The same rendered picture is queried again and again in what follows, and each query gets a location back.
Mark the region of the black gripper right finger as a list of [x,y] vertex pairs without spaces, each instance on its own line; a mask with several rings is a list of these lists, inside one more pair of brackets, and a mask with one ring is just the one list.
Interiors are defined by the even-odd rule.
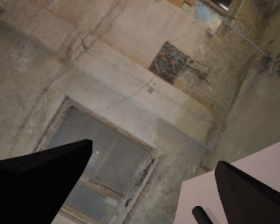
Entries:
[[225,161],[215,169],[227,224],[280,224],[280,193]]

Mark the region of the black cylinder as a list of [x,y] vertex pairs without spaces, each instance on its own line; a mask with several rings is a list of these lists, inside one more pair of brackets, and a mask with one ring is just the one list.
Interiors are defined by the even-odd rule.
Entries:
[[196,219],[197,224],[212,224],[209,216],[204,212],[205,209],[202,209],[201,206],[195,206],[192,208],[192,216]]

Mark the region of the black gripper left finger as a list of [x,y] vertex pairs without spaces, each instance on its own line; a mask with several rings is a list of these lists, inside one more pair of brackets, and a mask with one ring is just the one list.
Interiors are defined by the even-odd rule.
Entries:
[[0,224],[50,224],[84,173],[91,139],[0,159]]

